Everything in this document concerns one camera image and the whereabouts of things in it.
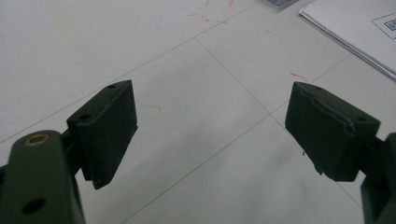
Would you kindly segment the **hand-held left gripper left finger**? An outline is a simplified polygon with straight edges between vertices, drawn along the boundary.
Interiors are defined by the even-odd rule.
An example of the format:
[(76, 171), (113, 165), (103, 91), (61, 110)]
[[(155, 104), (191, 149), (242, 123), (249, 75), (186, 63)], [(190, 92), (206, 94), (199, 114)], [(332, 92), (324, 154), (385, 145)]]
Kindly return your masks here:
[(84, 162), (84, 177), (95, 189), (111, 182), (137, 130), (131, 80), (110, 84), (66, 120)]

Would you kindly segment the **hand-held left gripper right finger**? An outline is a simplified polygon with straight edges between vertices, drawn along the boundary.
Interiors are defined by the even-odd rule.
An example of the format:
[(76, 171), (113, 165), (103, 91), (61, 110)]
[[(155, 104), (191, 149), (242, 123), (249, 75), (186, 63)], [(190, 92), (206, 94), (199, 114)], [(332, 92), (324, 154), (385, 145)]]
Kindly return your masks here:
[(352, 182), (380, 121), (321, 87), (295, 82), (285, 125), (319, 173)]

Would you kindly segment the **white paper sheet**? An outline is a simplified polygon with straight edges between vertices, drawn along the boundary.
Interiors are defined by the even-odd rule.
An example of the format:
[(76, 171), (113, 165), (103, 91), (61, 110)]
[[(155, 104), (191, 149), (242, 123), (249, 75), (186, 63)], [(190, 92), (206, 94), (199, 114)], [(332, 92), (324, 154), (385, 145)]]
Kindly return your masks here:
[(396, 0), (316, 0), (300, 15), (396, 82)]

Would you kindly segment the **clear box with blue base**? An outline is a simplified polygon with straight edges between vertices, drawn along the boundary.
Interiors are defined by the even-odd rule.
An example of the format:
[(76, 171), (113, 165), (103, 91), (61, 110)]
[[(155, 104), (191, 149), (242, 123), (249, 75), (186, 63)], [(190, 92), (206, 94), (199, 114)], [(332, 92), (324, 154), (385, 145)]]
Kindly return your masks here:
[(292, 5), (295, 2), (298, 2), (299, 0), (266, 0), (266, 1), (269, 2), (274, 7), (281, 8)]

